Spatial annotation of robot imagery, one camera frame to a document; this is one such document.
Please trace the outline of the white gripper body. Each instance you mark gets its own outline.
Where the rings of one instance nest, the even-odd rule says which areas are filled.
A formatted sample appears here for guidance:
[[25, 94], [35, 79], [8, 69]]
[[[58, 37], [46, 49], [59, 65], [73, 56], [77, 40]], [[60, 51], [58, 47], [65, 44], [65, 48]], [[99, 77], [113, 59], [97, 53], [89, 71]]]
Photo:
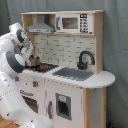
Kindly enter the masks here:
[[30, 55], [32, 54], [32, 51], [32, 42], [29, 39], [26, 39], [22, 44], [21, 56], [23, 57], [24, 60], [28, 60]]

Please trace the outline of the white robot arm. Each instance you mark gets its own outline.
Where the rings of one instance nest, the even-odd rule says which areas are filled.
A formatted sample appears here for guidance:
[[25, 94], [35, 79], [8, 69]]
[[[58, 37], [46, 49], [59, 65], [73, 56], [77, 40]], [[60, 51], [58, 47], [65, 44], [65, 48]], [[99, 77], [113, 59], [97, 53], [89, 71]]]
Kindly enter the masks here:
[[32, 50], [31, 40], [19, 22], [0, 36], [0, 115], [14, 121], [18, 128], [54, 128], [48, 117], [37, 114], [25, 103], [14, 83]]

